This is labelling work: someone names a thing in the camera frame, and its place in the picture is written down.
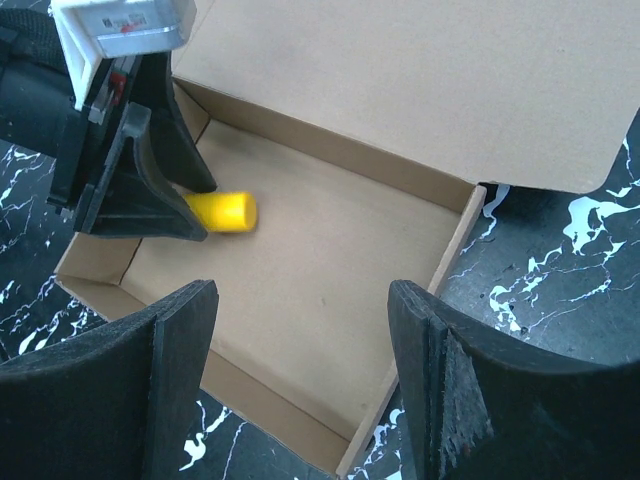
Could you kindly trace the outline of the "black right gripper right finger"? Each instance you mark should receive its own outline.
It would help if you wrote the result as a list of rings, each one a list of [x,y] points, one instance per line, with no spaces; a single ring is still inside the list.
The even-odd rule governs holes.
[[[556,354],[395,280],[388,322],[420,479],[635,479],[639,365]]]

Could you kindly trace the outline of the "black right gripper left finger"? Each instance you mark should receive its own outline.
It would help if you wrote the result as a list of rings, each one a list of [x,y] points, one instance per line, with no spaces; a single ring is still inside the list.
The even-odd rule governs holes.
[[[196,280],[1,366],[5,479],[174,479],[219,295]]]

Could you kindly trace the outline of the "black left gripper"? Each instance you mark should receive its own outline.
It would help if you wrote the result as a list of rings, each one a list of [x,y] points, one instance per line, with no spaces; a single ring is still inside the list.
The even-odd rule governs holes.
[[[161,52],[101,61],[76,108],[60,67],[15,49],[1,53],[1,139],[55,160],[47,202],[57,212],[75,209],[76,231],[207,237],[177,189],[209,193],[217,184],[176,102],[170,60]],[[133,82],[134,102],[124,109]]]

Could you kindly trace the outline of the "cardboard box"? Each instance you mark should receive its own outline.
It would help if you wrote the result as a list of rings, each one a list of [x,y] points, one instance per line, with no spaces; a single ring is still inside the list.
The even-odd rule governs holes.
[[[589,193],[639,101],[635,1],[201,1],[173,63],[250,234],[79,234],[57,283],[113,321],[196,279],[203,388],[344,478],[397,383],[387,292],[438,293],[486,185]]]

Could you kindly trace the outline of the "yellow cylinder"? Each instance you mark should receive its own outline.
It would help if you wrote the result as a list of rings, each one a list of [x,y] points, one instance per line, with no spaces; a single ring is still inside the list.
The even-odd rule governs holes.
[[[249,192],[186,194],[183,199],[209,232],[250,232],[257,224],[257,203]]]

